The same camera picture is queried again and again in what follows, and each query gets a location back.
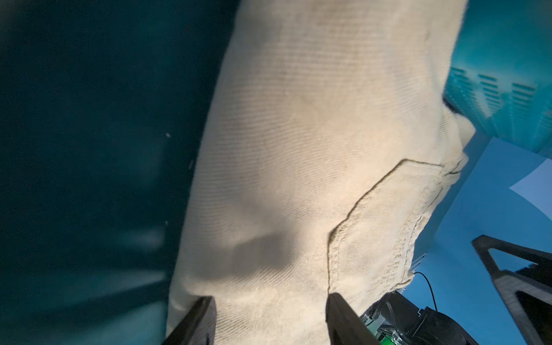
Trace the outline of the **teal plastic basket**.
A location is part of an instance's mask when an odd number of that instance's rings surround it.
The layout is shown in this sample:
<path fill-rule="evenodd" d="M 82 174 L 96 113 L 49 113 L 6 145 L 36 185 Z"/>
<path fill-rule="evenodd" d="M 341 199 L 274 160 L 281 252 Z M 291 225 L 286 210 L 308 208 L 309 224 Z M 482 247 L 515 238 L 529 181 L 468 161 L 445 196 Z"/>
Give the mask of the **teal plastic basket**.
<path fill-rule="evenodd" d="M 486 135 L 551 155 L 551 2 L 469 1 L 444 98 Z"/>

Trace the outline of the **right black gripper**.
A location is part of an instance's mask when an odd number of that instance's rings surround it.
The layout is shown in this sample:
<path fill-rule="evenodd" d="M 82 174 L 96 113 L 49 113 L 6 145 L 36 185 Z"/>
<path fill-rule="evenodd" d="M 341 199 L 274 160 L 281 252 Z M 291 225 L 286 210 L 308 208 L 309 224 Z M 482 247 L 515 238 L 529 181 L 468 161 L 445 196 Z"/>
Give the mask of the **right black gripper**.
<path fill-rule="evenodd" d="M 472 242 L 491 281 L 527 344 L 545 344 L 538 332 L 534 313 L 524 308 L 521 296 L 551 305 L 551 285 L 510 270 L 501 270 L 491 250 L 510 254 L 533 263 L 551 276 L 551 253 L 522 247 L 486 235 Z M 430 307 L 418 308 L 398 292 L 384 295 L 361 316 L 365 326 L 381 344 L 476 344 L 457 322 Z"/>

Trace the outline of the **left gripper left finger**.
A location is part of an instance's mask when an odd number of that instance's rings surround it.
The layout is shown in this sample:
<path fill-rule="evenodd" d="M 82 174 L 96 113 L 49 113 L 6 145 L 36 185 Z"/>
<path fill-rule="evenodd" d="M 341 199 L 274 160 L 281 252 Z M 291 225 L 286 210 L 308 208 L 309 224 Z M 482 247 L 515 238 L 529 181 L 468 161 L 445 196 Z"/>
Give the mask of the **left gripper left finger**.
<path fill-rule="evenodd" d="M 212 296 L 198 299 L 162 345 L 213 345 L 216 335 L 216 302 Z"/>

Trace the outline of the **khaki pants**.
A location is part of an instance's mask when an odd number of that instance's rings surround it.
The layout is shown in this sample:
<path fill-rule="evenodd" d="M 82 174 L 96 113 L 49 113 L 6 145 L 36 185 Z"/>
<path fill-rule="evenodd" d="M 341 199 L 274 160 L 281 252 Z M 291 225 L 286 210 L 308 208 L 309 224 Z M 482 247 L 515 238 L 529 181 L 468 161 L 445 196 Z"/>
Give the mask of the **khaki pants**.
<path fill-rule="evenodd" d="M 243 1 L 169 295 L 213 344 L 329 344 L 326 301 L 407 286 L 474 130 L 443 92 L 465 1 Z"/>

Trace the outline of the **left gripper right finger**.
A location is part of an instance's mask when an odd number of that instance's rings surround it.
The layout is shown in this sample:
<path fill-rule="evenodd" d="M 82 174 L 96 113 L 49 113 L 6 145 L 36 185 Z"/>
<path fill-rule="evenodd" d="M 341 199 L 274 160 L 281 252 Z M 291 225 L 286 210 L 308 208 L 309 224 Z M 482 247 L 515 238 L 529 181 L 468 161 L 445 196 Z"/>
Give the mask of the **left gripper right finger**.
<path fill-rule="evenodd" d="M 326 324 L 331 345 L 380 345 L 339 293 L 327 298 Z"/>

